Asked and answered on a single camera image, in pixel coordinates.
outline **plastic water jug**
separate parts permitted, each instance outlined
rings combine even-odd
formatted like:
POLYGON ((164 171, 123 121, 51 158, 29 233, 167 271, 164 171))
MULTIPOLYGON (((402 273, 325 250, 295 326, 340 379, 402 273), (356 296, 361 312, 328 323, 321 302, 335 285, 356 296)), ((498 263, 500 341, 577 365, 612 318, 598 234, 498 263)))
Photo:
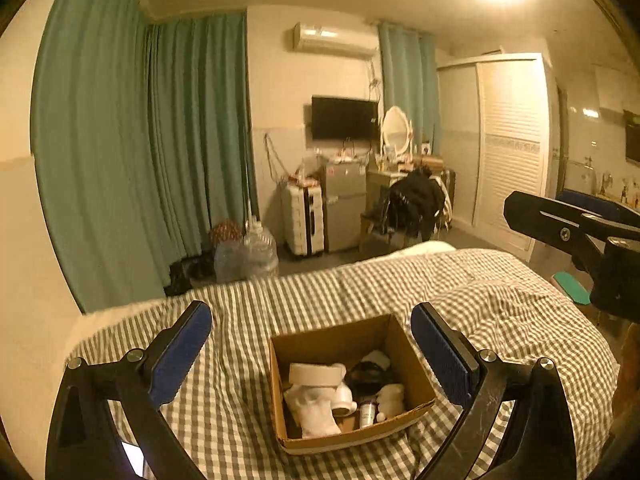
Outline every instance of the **plastic water jug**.
POLYGON ((247 222, 244 249, 244 277, 265 278, 278 275, 276 240, 262 223, 252 217, 247 222))
POLYGON ((213 260, 217 283, 238 282, 244 279, 243 249, 240 240, 225 240, 218 244, 213 260))

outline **oval mirror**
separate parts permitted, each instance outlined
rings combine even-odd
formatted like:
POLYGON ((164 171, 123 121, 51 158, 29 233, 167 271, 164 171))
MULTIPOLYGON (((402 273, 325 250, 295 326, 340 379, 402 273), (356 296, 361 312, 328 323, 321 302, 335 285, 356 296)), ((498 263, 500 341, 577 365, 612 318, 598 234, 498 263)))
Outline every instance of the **oval mirror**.
POLYGON ((385 144, 395 147, 396 153, 401 155, 411 142, 411 128, 402 108, 392 106, 382 121, 382 140, 385 144))

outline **blue gripper pad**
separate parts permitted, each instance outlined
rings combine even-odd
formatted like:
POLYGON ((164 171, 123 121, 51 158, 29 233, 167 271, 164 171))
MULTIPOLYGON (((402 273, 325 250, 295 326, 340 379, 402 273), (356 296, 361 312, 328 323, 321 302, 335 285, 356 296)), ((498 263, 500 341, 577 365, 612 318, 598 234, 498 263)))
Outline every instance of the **blue gripper pad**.
POLYGON ((480 379, 480 367, 456 332, 430 303, 420 303, 411 313, 411 332, 447 399, 467 409, 480 379))
MULTIPOLYGON (((149 349, 156 340, 160 340, 162 332, 149 345, 149 349)), ((211 310, 209 305, 197 300, 191 302, 174 326, 167 330, 167 333, 173 337, 151 369, 149 397, 156 408, 175 399, 180 385, 210 332, 211 310)))

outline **checkered blanket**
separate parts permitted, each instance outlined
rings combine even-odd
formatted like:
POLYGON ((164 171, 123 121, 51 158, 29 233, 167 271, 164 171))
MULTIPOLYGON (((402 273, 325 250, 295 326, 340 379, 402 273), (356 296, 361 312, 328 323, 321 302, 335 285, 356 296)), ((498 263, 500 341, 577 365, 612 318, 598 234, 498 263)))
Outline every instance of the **checkered blanket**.
MULTIPOLYGON (((409 331, 408 315, 421 301, 430 301, 478 349, 491 348, 512 362, 540 356, 556 362, 574 427, 579 479, 595 466, 607 437, 618 366, 606 341, 570 300, 510 254, 461 250, 209 286, 98 332, 72 355, 95 364, 145 348, 194 299, 210 305, 212 333, 176 399, 161 412, 209 479, 413 478, 460 414, 431 372, 437 401, 406 430, 352 449, 289 456, 278 447, 271 424, 267 341, 277 333, 386 312, 404 319, 409 331)), ((490 464, 511 407, 506 402, 500 409, 471 478, 490 464)), ((112 410, 123 439, 135 442, 121 408, 112 410)))

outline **curtain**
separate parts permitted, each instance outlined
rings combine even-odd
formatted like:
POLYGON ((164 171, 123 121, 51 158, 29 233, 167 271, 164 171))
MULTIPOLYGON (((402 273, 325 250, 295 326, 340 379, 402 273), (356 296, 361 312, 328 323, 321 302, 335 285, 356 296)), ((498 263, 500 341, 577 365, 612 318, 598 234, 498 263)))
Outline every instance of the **curtain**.
POLYGON ((55 0, 34 73, 31 149, 47 228, 85 312, 164 295, 172 248, 147 121, 136 0, 55 0))
POLYGON ((378 25, 385 109, 402 108, 414 126, 414 145, 440 148, 440 108, 433 36, 397 25, 378 25))
POLYGON ((149 26, 137 0, 55 0, 31 97, 49 235, 84 312, 161 298, 255 179, 246 14, 149 26))
POLYGON ((246 97, 246 13, 150 28, 149 117, 165 223, 198 254, 218 222, 256 209, 246 97))

